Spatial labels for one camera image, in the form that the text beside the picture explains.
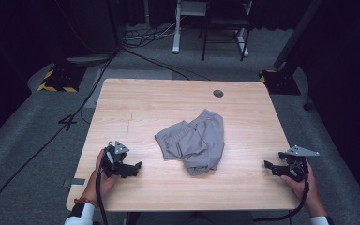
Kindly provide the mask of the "grey shorts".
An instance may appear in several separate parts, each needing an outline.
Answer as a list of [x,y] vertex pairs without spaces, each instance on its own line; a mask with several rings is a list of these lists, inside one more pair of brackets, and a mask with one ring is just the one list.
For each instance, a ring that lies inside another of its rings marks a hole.
[[216,170],[224,150],[223,117],[203,110],[191,122],[181,121],[155,135],[164,159],[181,159],[191,176]]

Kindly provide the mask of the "person's right hand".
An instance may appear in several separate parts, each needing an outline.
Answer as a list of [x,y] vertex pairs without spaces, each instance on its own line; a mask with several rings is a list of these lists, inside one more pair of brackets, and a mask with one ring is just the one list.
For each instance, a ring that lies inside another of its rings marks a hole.
[[[304,195],[305,184],[296,182],[286,175],[282,175],[280,179],[288,185],[298,199],[302,199]],[[306,196],[305,207],[312,218],[328,216],[328,212],[320,198],[317,181],[310,164],[308,164],[308,194]]]

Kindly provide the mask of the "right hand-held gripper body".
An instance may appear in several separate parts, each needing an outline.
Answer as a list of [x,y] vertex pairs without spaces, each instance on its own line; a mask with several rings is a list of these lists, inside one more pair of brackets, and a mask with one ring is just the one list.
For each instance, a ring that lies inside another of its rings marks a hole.
[[295,145],[285,152],[279,152],[278,156],[283,159],[287,165],[290,177],[296,182],[301,182],[306,175],[308,175],[308,165],[306,157],[318,157],[320,155],[317,151],[308,150],[304,147]]

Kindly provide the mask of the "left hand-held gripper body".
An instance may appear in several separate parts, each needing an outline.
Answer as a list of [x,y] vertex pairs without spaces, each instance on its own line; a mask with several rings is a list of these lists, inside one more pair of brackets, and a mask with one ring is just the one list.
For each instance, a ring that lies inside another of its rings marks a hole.
[[101,160],[101,168],[107,177],[120,175],[120,172],[128,171],[123,166],[123,160],[128,151],[129,149],[119,141],[109,141],[109,144],[104,148],[104,156]]

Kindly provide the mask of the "person's left hand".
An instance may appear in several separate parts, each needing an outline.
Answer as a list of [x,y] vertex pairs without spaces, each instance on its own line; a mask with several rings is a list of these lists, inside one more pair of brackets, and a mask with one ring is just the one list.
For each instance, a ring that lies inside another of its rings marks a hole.
[[[104,155],[104,150],[101,149],[99,155],[97,156],[96,168],[91,173],[90,178],[88,180],[88,184],[82,194],[82,198],[85,198],[93,203],[98,202],[98,197],[96,194],[96,181],[98,177],[100,161],[103,155]],[[119,179],[120,177],[117,175],[112,175],[111,177],[107,177],[105,173],[103,173],[100,177],[99,188],[98,188],[98,190],[100,191],[100,196],[101,197],[106,196]]]

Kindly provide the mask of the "black metal chair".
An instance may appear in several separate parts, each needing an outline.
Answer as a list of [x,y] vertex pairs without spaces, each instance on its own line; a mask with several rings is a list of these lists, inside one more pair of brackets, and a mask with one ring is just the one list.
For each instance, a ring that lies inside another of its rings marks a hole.
[[[247,45],[252,21],[252,0],[208,0],[200,34],[203,35],[202,60],[205,59],[208,44],[235,42],[240,49],[240,60],[247,56]],[[233,30],[233,40],[212,40],[209,30]]]

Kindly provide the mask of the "grey flat stand foot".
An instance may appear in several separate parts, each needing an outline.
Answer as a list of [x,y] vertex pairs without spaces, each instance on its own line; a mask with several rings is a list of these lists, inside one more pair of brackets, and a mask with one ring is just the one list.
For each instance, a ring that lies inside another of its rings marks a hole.
[[90,54],[90,55],[81,55],[68,57],[67,61],[71,64],[91,67],[95,65],[100,65],[107,62],[111,57],[108,54]]

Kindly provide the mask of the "dark slanted metal pole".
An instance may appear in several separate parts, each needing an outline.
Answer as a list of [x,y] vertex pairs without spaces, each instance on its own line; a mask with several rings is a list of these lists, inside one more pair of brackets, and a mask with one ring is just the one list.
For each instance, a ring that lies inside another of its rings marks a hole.
[[316,11],[319,9],[323,0],[311,0],[307,10],[303,14],[299,23],[296,25],[295,29],[292,32],[292,35],[286,42],[279,56],[277,57],[274,68],[281,69],[282,65],[286,62],[287,58],[290,56],[292,49],[296,45],[297,40],[302,36],[303,32],[308,27],[308,24],[316,14]]

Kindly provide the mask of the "black yellow striped stand base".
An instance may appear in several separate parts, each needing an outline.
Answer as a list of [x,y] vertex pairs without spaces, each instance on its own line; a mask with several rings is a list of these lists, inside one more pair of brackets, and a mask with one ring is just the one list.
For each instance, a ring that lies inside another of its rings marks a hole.
[[86,67],[71,66],[69,69],[63,69],[52,66],[37,90],[76,93],[80,90],[85,71]]
[[280,70],[265,69],[259,72],[259,80],[270,95],[300,95],[301,92],[292,75]]

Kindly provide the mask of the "white desk frame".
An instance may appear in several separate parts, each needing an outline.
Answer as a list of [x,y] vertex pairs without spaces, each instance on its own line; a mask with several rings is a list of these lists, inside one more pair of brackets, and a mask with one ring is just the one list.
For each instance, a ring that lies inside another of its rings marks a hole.
[[[181,20],[185,19],[186,16],[197,16],[202,17],[205,15],[206,2],[198,2],[197,0],[176,0],[175,10],[175,30],[172,44],[172,52],[177,54],[180,52],[180,38],[181,38]],[[240,51],[243,52],[244,57],[248,57],[248,49],[246,42],[244,41],[244,28],[239,28],[234,31],[236,43]]]

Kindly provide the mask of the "grey tape strip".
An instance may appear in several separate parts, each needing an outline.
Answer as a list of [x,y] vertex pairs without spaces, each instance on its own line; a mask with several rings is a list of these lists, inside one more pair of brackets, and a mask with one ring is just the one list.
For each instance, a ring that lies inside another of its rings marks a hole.
[[65,188],[70,188],[72,186],[83,186],[85,180],[83,178],[71,178],[64,181],[63,186]]

